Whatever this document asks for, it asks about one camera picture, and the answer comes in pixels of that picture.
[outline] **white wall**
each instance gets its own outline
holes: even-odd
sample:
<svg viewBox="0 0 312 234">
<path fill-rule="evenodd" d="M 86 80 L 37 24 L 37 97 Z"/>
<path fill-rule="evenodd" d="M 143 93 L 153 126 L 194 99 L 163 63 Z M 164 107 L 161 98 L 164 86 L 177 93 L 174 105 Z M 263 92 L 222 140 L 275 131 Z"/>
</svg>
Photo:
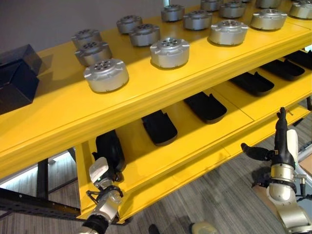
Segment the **white wall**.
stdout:
<svg viewBox="0 0 312 234">
<path fill-rule="evenodd" d="M 200 0 L 171 3 L 188 7 Z M 113 28 L 126 15 L 160 16 L 162 7 L 163 0 L 0 0 L 0 53 L 25 44 L 39 51 L 84 28 Z"/>
</svg>

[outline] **black box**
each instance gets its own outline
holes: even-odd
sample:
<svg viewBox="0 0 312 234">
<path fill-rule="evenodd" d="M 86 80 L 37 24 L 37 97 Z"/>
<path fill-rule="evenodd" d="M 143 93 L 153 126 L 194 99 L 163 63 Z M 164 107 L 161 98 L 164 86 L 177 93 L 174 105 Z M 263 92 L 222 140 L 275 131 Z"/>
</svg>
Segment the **black box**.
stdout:
<svg viewBox="0 0 312 234">
<path fill-rule="evenodd" d="M 29 44 L 0 54 L 0 67 L 20 62 L 21 60 L 27 63 L 30 69 L 38 75 L 42 60 Z"/>
<path fill-rule="evenodd" d="M 24 61 L 0 67 L 0 115 L 32 103 L 38 82 Z"/>
</svg>

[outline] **metal disc component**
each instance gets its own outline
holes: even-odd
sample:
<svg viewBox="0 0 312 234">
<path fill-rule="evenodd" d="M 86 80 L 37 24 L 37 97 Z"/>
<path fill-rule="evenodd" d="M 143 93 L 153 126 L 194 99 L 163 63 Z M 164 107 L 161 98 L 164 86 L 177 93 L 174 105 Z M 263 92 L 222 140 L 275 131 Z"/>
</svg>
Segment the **metal disc component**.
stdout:
<svg viewBox="0 0 312 234">
<path fill-rule="evenodd" d="M 239 0 L 234 0 L 221 4 L 219 8 L 219 16 L 225 18 L 238 18 L 243 16 L 245 10 L 246 4 Z"/>
<path fill-rule="evenodd" d="M 99 31 L 96 29 L 84 29 L 72 36 L 72 41 L 77 49 L 92 41 L 102 41 Z"/>
<path fill-rule="evenodd" d="M 264 9 L 253 14 L 250 26 L 262 30 L 275 30 L 283 27 L 287 14 L 276 9 Z"/>
<path fill-rule="evenodd" d="M 244 41 L 247 30 L 247 25 L 228 19 L 211 25 L 209 39 L 220 45 L 237 45 Z"/>
<path fill-rule="evenodd" d="M 140 16 L 125 16 L 117 21 L 117 28 L 120 33 L 128 34 L 135 27 L 142 24 L 142 18 Z"/>
<path fill-rule="evenodd" d="M 205 11 L 217 11 L 223 0 L 201 0 L 200 8 Z"/>
<path fill-rule="evenodd" d="M 141 24 L 135 27 L 129 36 L 133 46 L 147 46 L 160 39 L 160 30 L 157 25 Z"/>
<path fill-rule="evenodd" d="M 312 0 L 294 2 L 289 15 L 301 19 L 312 19 Z"/>
<path fill-rule="evenodd" d="M 191 30 L 209 28 L 211 25 L 212 16 L 212 13 L 204 10 L 191 11 L 183 17 L 184 28 Z"/>
<path fill-rule="evenodd" d="M 256 0 L 255 6 L 258 8 L 277 8 L 281 0 Z"/>
<path fill-rule="evenodd" d="M 120 88 L 129 80 L 126 65 L 119 59 L 105 59 L 86 68 L 84 77 L 95 92 L 109 92 Z"/>
<path fill-rule="evenodd" d="M 112 52 L 106 42 L 93 41 L 81 46 L 81 48 L 75 52 L 75 55 L 82 65 L 88 67 L 97 61 L 110 59 L 112 57 Z"/>
<path fill-rule="evenodd" d="M 178 21 L 183 19 L 184 6 L 181 5 L 168 5 L 161 11 L 161 19 L 165 22 Z"/>
<path fill-rule="evenodd" d="M 158 67 L 173 68 L 189 60 L 190 44 L 183 39 L 166 38 L 150 47 L 152 63 Z"/>
</svg>

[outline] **yellow shelving unit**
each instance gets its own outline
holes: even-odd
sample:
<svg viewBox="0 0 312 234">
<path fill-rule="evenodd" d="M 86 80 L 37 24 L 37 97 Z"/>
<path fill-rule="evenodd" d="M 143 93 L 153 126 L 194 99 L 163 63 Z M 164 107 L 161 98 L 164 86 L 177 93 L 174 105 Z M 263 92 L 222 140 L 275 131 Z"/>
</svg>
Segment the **yellow shelving unit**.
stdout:
<svg viewBox="0 0 312 234">
<path fill-rule="evenodd" d="M 181 168 L 187 171 L 185 168 L 189 167 L 190 163 L 197 161 L 197 158 L 205 158 L 213 148 L 222 146 L 230 156 L 235 156 L 241 153 L 242 142 L 252 145 L 264 140 L 274 133 L 272 123 L 276 120 L 274 116 L 281 106 L 288 108 L 312 93 L 311 70 L 306 69 L 296 81 L 283 80 L 261 68 L 250 72 L 255 71 L 275 84 L 271 92 L 263 97 L 254 97 L 229 81 L 205 90 L 206 94 L 213 94 L 228 109 L 225 117 L 218 123 L 202 123 L 183 101 L 163 108 L 163 112 L 168 113 L 178 129 L 177 139 L 167 146 L 155 146 L 140 119 L 116 129 L 127 164 L 123 171 L 124 181 L 118 186 L 125 194 L 130 194 L 130 200 L 136 200 L 136 196 L 139 196 L 138 191 L 141 193 L 142 188 L 150 187 L 151 184 L 155 186 L 155 183 L 161 184 L 160 178 L 171 175 L 172 171 L 180 171 Z M 296 106 L 289 110 L 288 119 L 292 123 L 308 113 L 306 109 Z M 79 173 L 83 175 L 83 178 L 79 178 L 79 192 L 81 218 L 85 218 L 94 208 L 93 202 L 85 192 L 96 190 L 88 175 L 88 168 L 94 162 L 91 152 L 96 151 L 95 138 L 78 145 L 76 149 L 78 171 L 84 172 Z M 206 162 L 202 167 L 211 170 L 229 157 L 224 152 L 220 155 L 214 157 L 215 161 L 211 161 L 210 158 L 209 163 Z M 202 172 L 203 170 L 194 170 L 196 175 L 202 175 Z M 121 206 L 121 221 L 129 217 L 128 213 L 134 214 L 139 210 L 136 205 L 131 205 L 131 208 L 127 209 Z"/>
<path fill-rule="evenodd" d="M 249 24 L 257 10 L 253 6 L 248 3 L 240 21 Z M 220 20 L 214 13 L 213 22 Z M 114 57 L 125 61 L 130 81 L 99 95 L 84 81 L 85 68 L 75 58 L 71 42 L 39 52 L 44 66 L 34 102 L 0 116 L 0 178 L 301 49 L 312 37 L 310 29 L 289 18 L 280 30 L 250 28 L 244 43 L 222 47 L 207 41 L 209 29 L 184 30 L 181 21 L 164 23 L 160 17 L 144 22 L 159 25 L 163 38 L 189 41 L 189 62 L 177 69 L 158 69 L 150 63 L 148 47 L 134 48 L 128 36 L 107 30 L 103 38 Z"/>
<path fill-rule="evenodd" d="M 281 8 L 288 11 L 290 5 L 283 1 Z M 239 20 L 249 24 L 255 11 L 254 1 L 248 3 Z M 217 14 L 213 23 L 221 20 Z M 88 173 L 94 139 L 116 129 L 127 163 L 125 180 L 118 184 L 125 193 L 119 210 L 123 222 L 239 154 L 241 142 L 253 145 L 272 135 L 281 106 L 289 109 L 289 123 L 309 113 L 295 104 L 312 94 L 310 70 L 289 82 L 257 67 L 312 44 L 310 21 L 287 18 L 282 29 L 270 32 L 250 28 L 238 46 L 213 45 L 207 40 L 209 29 L 185 30 L 181 21 L 164 23 L 154 17 L 144 22 L 159 25 L 163 38 L 187 40 L 188 63 L 159 69 L 151 64 L 148 47 L 133 47 L 117 29 L 104 31 L 113 56 L 126 63 L 130 80 L 115 92 L 96 94 L 82 76 L 85 68 L 71 42 L 39 52 L 44 65 L 34 102 L 0 116 L 0 178 L 76 146 L 80 218 L 87 218 L 94 204 L 85 192 L 97 190 Z M 275 83 L 270 94 L 253 97 L 227 81 L 253 69 Z M 203 90 L 228 109 L 216 124 L 203 124 L 182 101 Z M 159 109 L 178 130 L 176 141 L 164 147 L 152 144 L 140 120 Z"/>
<path fill-rule="evenodd" d="M 287 113 L 287 121 L 289 124 L 296 122 L 297 120 L 305 117 L 309 113 L 305 108 L 295 105 L 290 108 Z M 226 145 L 218 145 L 210 148 L 204 154 L 201 154 L 196 159 L 189 161 L 187 164 L 180 166 L 173 171 L 168 172 L 166 175 L 160 176 L 148 184 L 138 188 L 132 192 L 125 192 L 123 199 L 124 203 L 119 210 L 120 223 L 127 218 L 133 216 L 135 213 L 141 211 L 145 207 L 153 204 L 174 190 L 181 186 L 191 182 L 192 180 L 200 177 L 208 171 L 216 168 L 225 161 L 231 159 L 237 154 L 241 153 L 240 144 L 246 142 L 249 145 L 255 145 L 262 140 L 265 140 L 269 136 L 275 133 L 275 124 L 277 117 L 271 117 L 268 120 L 258 124 L 255 127 L 250 128 L 244 133 L 235 135 L 230 140 L 227 140 Z M 77 154 L 82 153 L 83 147 L 77 147 Z M 91 161 L 90 152 L 85 152 L 86 158 L 84 162 Z M 151 162 L 156 162 L 161 159 L 150 159 Z M 77 161 L 79 171 L 84 171 L 85 168 L 79 168 L 82 165 L 82 161 Z M 88 175 L 83 178 L 83 181 L 88 181 Z M 96 187 L 91 182 L 81 185 L 81 179 L 79 178 L 79 191 L 81 198 L 81 216 L 79 218 L 87 218 L 91 210 L 95 207 L 94 203 L 85 195 L 86 190 L 96 191 Z"/>
</svg>

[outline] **gray carpet floor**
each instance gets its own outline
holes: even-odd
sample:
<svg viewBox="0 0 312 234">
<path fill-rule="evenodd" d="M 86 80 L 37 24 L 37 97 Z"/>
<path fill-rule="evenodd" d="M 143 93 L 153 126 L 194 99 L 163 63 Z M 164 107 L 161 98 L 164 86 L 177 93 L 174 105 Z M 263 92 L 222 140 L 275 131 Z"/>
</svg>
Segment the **gray carpet floor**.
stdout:
<svg viewBox="0 0 312 234">
<path fill-rule="evenodd" d="M 312 114 L 297 127 L 299 146 L 312 140 Z M 273 148 L 273 137 L 260 143 Z M 152 223 L 161 234 L 189 234 L 189 225 L 209 221 L 221 234 L 283 234 L 274 214 L 251 189 L 251 172 L 268 165 L 245 155 L 222 164 L 136 214 L 126 226 L 110 226 L 107 234 L 147 234 Z M 71 158 L 49 166 L 50 189 L 76 176 Z M 6 188 L 33 195 L 36 173 Z M 50 199 L 79 207 L 78 183 L 50 194 Z M 73 234 L 80 222 L 11 214 L 0 220 L 1 234 Z"/>
</svg>

